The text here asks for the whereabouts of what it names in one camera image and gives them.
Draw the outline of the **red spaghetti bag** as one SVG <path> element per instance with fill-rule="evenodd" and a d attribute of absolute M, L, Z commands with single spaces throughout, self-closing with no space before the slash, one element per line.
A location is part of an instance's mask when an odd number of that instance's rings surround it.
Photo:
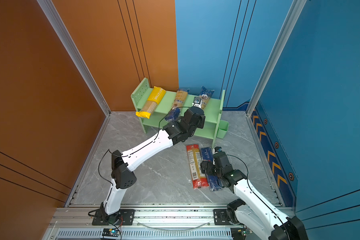
<path fill-rule="evenodd" d="M 193 188 L 199 189 L 209 187 L 206 175 L 201 172 L 200 164 L 202 163 L 203 159 L 199 145 L 187 145 L 186 148 Z"/>

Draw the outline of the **yellow blue spaghetti bag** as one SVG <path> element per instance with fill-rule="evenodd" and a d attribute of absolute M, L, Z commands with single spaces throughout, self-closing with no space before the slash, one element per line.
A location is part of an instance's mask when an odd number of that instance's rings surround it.
<path fill-rule="evenodd" d="M 190 89 L 178 89 L 171 110 L 166 115 L 165 120 L 167 122 L 175 121 L 181 113 L 182 107 L 186 101 Z"/>

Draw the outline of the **blue yellow pasta bag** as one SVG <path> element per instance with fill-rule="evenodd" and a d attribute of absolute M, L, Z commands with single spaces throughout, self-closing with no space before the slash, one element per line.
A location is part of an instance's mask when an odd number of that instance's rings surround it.
<path fill-rule="evenodd" d="M 207 106 L 209 100 L 212 98 L 215 90 L 207 89 L 206 87 L 202 86 L 201 91 L 199 93 L 199 97 L 201 98 L 201 108 L 204 110 Z"/>

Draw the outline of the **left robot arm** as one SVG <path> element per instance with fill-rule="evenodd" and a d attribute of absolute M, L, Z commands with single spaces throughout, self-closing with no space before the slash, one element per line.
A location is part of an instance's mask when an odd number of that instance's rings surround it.
<path fill-rule="evenodd" d="M 183 116 L 167 123 L 156 135 L 140 145 L 124 151 L 111 153 L 111 186 L 106 199 L 97 212 L 97 218 L 106 222 L 119 214 L 121 202 L 126 190 L 134 185 L 137 177 L 134 171 L 146 160 L 180 142 L 192 137 L 205 123 L 204 111 L 199 107 L 190 107 Z"/>

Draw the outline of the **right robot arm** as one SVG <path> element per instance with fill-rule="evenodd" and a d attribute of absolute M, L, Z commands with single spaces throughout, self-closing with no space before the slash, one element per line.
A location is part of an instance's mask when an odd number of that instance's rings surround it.
<path fill-rule="evenodd" d="M 233 168 L 230 156 L 216 147 L 214 160 L 203 161 L 201 172 L 216 176 L 223 188 L 230 189 L 238 197 L 227 205 L 231 223 L 245 225 L 262 240 L 307 240 L 303 222 L 296 216 L 289 217 L 268 201 L 247 174 Z"/>

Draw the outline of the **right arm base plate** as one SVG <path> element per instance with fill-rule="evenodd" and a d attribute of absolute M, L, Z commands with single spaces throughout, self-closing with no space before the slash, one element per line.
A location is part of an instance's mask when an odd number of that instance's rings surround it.
<path fill-rule="evenodd" d="M 228 209 L 214 209 L 214 223 L 217 226 L 223 225 L 237 225 L 235 213 Z"/>

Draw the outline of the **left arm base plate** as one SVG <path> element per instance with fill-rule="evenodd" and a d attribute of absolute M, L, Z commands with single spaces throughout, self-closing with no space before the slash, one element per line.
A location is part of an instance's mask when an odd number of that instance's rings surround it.
<path fill-rule="evenodd" d="M 93 226 L 131 226 L 135 217 L 134 209 L 120 209 L 117 213 L 107 216 L 101 209 L 90 211 L 89 217 L 93 218 Z"/>

